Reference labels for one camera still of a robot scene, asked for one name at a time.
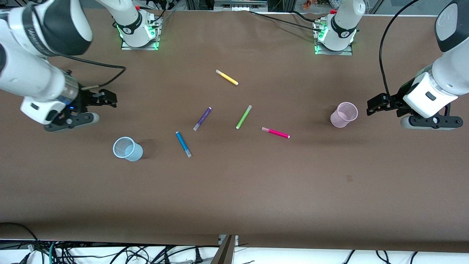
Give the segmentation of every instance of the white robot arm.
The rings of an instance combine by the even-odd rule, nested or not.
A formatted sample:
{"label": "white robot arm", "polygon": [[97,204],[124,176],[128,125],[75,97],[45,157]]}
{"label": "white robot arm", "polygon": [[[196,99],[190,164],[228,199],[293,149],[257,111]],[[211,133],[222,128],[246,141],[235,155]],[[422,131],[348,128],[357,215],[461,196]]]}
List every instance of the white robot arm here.
{"label": "white robot arm", "polygon": [[[397,110],[410,129],[451,130],[462,119],[450,116],[450,103],[469,93],[469,1],[453,0],[439,14],[435,35],[443,55],[417,73],[396,95],[379,94],[368,101],[367,115]],[[439,111],[445,108],[445,114]]]}
{"label": "white robot arm", "polygon": [[356,26],[365,14],[366,5],[363,0],[347,0],[342,3],[336,14],[328,14],[321,20],[326,20],[326,29],[319,35],[319,42],[333,51],[347,48],[353,41]]}
{"label": "white robot arm", "polygon": [[[115,19],[123,40],[132,47],[146,45],[155,34],[149,28],[154,18],[137,11],[131,0],[97,0]],[[89,105],[115,107],[115,94],[103,90],[98,94],[81,91],[69,73],[52,66],[48,57],[81,55],[92,42],[92,32],[79,0],[49,0],[43,4],[0,10],[0,89],[23,96],[21,111],[47,128],[61,123],[72,128],[77,110]],[[57,121],[64,111],[75,111]],[[87,123],[95,123],[95,113]]]}

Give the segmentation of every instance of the electrical cable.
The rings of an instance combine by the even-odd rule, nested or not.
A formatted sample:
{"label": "electrical cable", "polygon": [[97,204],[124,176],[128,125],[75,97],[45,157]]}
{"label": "electrical cable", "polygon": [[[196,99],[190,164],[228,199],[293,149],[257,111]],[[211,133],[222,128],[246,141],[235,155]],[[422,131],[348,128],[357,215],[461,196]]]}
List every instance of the electrical cable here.
{"label": "electrical cable", "polygon": [[161,22],[161,25],[163,25],[166,22],[166,20],[168,20],[175,12],[176,12],[175,10],[171,10],[171,13],[169,14],[169,16],[165,20],[163,20]]}
{"label": "electrical cable", "polygon": [[112,258],[111,262],[109,264],[113,264],[113,262],[117,259],[117,257],[124,253],[129,247],[124,247],[121,251],[117,252],[117,254]]}
{"label": "electrical cable", "polygon": [[49,249],[49,264],[53,264],[52,263],[52,251],[54,250],[55,243],[56,242],[52,243],[51,248]]}
{"label": "electrical cable", "polygon": [[142,255],[139,254],[140,251],[145,251],[145,247],[142,247],[142,248],[139,248],[139,250],[137,252],[133,252],[132,250],[130,252],[132,252],[132,255],[128,255],[127,256],[127,259],[125,261],[125,264],[128,264],[130,262],[130,260],[135,256],[136,258],[142,258],[142,259],[145,259],[146,260],[146,263],[149,263],[150,260],[149,260],[149,256],[148,256],[148,252],[146,253],[147,254],[147,258],[143,257]]}
{"label": "electrical cable", "polygon": [[22,5],[17,0],[15,0],[15,2],[18,4],[19,7],[22,7]]}
{"label": "electrical cable", "polygon": [[196,248],[219,248],[219,246],[195,246],[195,247],[190,247],[190,248],[184,248],[184,249],[181,249],[181,250],[178,250],[178,251],[176,251],[176,252],[173,252],[173,253],[169,254],[167,257],[170,257],[170,256],[172,256],[172,255],[181,253],[181,252],[186,251],[186,250],[196,249]]}
{"label": "electrical cable", "polygon": [[304,19],[304,20],[306,20],[306,21],[308,21],[308,22],[313,22],[313,23],[314,23],[314,20],[313,20],[313,19],[309,19],[309,18],[303,16],[300,12],[297,12],[297,11],[295,11],[295,10],[292,10],[292,11],[290,11],[289,13],[297,14],[297,15],[299,15],[302,19]]}
{"label": "electrical cable", "polygon": [[389,93],[389,88],[388,88],[387,82],[386,82],[386,74],[384,73],[383,59],[382,59],[383,43],[384,43],[384,38],[386,37],[386,34],[387,34],[389,28],[391,27],[391,24],[394,22],[394,20],[397,18],[397,16],[400,15],[405,9],[407,9],[408,7],[410,7],[411,5],[413,5],[414,3],[418,2],[418,1],[420,1],[420,0],[412,0],[409,4],[407,4],[407,5],[405,5],[403,8],[401,8],[401,9],[393,16],[393,18],[391,19],[391,21],[390,21],[389,24],[387,25],[386,29],[384,30],[383,37],[381,38],[381,42],[380,42],[380,44],[379,44],[379,68],[381,69],[381,75],[383,76],[384,89],[386,90],[386,95],[387,95],[389,101],[391,102],[391,104],[395,105],[398,109],[402,109],[402,107],[397,106],[397,105],[394,103],[394,98],[391,97],[391,95],[390,95],[390,93]]}
{"label": "electrical cable", "polygon": [[116,255],[116,254],[117,254],[117,253],[110,254],[110,255],[107,255],[107,256],[76,256],[76,255],[69,255],[69,257],[72,257],[72,258],[82,258],[82,257],[105,258],[105,257],[114,256],[114,255]]}
{"label": "electrical cable", "polygon": [[349,261],[350,261],[350,258],[352,257],[352,255],[355,253],[355,249],[352,250],[349,254],[348,254],[348,257],[347,259],[345,260],[345,262],[343,264],[347,264]]}
{"label": "electrical cable", "polygon": [[23,224],[20,224],[20,223],[14,223],[14,222],[2,222],[0,223],[0,226],[2,225],[14,225],[14,226],[19,226],[23,229],[25,229],[26,231],[28,231],[28,233],[34,238],[34,241],[37,245],[37,249],[39,252],[41,252],[41,259],[42,259],[42,264],[44,264],[44,258],[42,256],[42,254],[44,253],[44,248],[41,246],[40,242],[39,242],[39,239],[38,237],[33,233],[33,231],[31,231],[31,229],[29,229],[27,226],[23,225]]}
{"label": "electrical cable", "polygon": [[320,29],[317,29],[317,28],[310,28],[310,27],[307,27],[307,26],[303,26],[303,25],[300,25],[300,24],[295,24],[295,23],[292,23],[290,21],[285,21],[285,20],[281,20],[281,19],[278,19],[278,18],[275,18],[275,17],[271,17],[271,16],[266,16],[266,15],[263,15],[263,14],[260,14],[260,13],[256,13],[256,12],[253,12],[253,11],[248,11],[249,13],[253,13],[255,15],[258,15],[258,16],[263,16],[263,17],[267,17],[267,18],[270,18],[270,19],[273,19],[273,20],[277,20],[277,21],[280,21],[280,22],[283,22],[283,23],[287,23],[287,24],[290,24],[290,25],[294,25],[294,26],[298,26],[298,27],[302,27],[302,28],[305,28],[305,29],[309,29],[309,30],[312,30],[312,31],[321,31]]}
{"label": "electrical cable", "polygon": [[24,258],[20,261],[19,264],[27,264],[28,258],[29,258],[30,255],[31,255],[31,252],[26,254],[26,256],[24,256]]}
{"label": "electrical cable", "polygon": [[[45,26],[43,23],[41,23],[41,20],[39,19],[39,15],[38,15],[38,12],[36,11],[36,8],[34,7],[34,5],[32,3],[29,3],[28,5],[31,5],[31,9],[34,13],[34,16],[36,17],[41,29],[47,29],[51,34],[53,34],[52,30],[50,30],[47,26]],[[107,68],[114,68],[114,69],[121,69],[121,71],[116,74],[113,78],[111,78],[109,81],[103,83],[103,84],[100,84],[100,85],[95,85],[95,86],[89,86],[89,87],[85,87],[83,88],[82,90],[90,90],[90,89],[93,89],[93,88],[101,88],[101,87],[104,87],[108,84],[110,84],[111,82],[113,82],[114,80],[116,80],[122,73],[125,72],[125,70],[127,69],[127,67],[125,66],[120,66],[120,65],[112,65],[112,64],[106,64],[106,63],[100,63],[100,62],[94,62],[94,61],[89,61],[89,60],[85,60],[85,59],[81,59],[81,58],[77,58],[77,57],[73,57],[73,56],[69,56],[69,55],[66,55],[66,54],[63,54],[61,52],[58,52],[58,51],[55,51],[53,50],[52,48],[48,47],[48,49],[58,55],[58,56],[62,56],[62,57],[65,57],[67,59],[71,59],[71,60],[74,60],[74,61],[78,61],[78,62],[84,62],[84,63],[88,63],[88,64],[93,64],[93,65],[97,65],[97,66],[101,66],[101,67],[107,67]]]}
{"label": "electrical cable", "polygon": [[21,246],[23,246],[23,244],[20,243],[19,245],[14,245],[14,246],[9,246],[9,247],[0,248],[0,250],[2,250],[2,249],[8,249],[8,248],[16,248],[16,247],[17,247],[17,249],[20,249]]}
{"label": "electrical cable", "polygon": [[389,262],[389,257],[388,257],[388,255],[387,255],[386,250],[383,250],[384,255],[386,256],[386,259],[383,259],[383,258],[379,255],[379,252],[378,252],[377,250],[376,250],[375,252],[376,252],[376,255],[379,257],[379,259],[381,259],[381,260],[382,260],[383,262],[385,262],[386,264],[391,264],[391,263]]}
{"label": "electrical cable", "polygon": [[163,12],[161,12],[161,14],[157,18],[155,18],[154,20],[151,20],[150,23],[153,23],[153,22],[157,21],[158,19],[162,18],[163,15],[165,14],[165,11],[166,11],[166,9],[163,9]]}
{"label": "electrical cable", "polygon": [[172,250],[176,246],[166,246],[162,251],[160,251],[156,257],[150,262],[150,264],[154,264],[160,257],[162,257],[165,253]]}
{"label": "electrical cable", "polygon": [[418,251],[412,253],[412,256],[410,257],[410,262],[409,262],[409,264],[413,264],[413,263],[414,263],[414,257],[415,257],[415,255],[417,255],[417,253],[418,253]]}

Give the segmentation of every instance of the green marker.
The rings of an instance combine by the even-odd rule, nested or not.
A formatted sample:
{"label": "green marker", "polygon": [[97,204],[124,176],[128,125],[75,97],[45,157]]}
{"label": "green marker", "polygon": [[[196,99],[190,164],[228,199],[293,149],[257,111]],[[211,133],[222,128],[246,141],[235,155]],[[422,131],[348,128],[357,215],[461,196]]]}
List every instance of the green marker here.
{"label": "green marker", "polygon": [[251,108],[252,108],[252,105],[249,105],[248,106],[248,109],[246,109],[246,112],[244,112],[244,115],[241,117],[241,119],[239,120],[238,124],[236,125],[236,129],[239,129],[242,125],[242,123],[244,122],[244,120],[246,119],[246,117],[248,116],[249,114],[249,111],[251,111]]}

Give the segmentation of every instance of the pink plastic cup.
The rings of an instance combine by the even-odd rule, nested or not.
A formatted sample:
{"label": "pink plastic cup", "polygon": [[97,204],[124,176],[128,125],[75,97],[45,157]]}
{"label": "pink plastic cup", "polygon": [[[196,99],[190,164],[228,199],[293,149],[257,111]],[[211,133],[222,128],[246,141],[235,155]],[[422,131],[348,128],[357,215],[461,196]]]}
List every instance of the pink plastic cup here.
{"label": "pink plastic cup", "polygon": [[331,123],[335,127],[345,127],[358,117],[358,109],[353,103],[343,102],[331,115]]}

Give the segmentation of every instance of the tabletop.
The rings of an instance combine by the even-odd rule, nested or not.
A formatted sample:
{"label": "tabletop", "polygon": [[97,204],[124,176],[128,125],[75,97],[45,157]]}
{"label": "tabletop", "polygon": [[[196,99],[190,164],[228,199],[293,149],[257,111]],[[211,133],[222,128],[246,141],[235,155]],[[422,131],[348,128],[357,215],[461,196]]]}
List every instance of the tabletop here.
{"label": "tabletop", "polygon": [[[244,11],[175,12],[158,51],[121,51],[109,13],[86,15],[94,41],[82,57],[128,68],[106,87],[117,108],[89,107],[99,123],[50,133],[1,91],[1,221],[55,240],[214,244],[233,233],[261,247],[467,250],[469,125],[405,130],[395,112],[366,116],[384,91],[378,47],[390,17],[363,17],[353,56],[330,56],[314,53],[311,31]],[[392,92],[441,56],[434,21],[401,17],[389,31]],[[84,85],[118,71],[51,62]],[[359,116],[339,129],[329,116],[344,101]],[[467,102],[452,114],[469,118]],[[122,136],[143,146],[141,160],[113,155]]]}

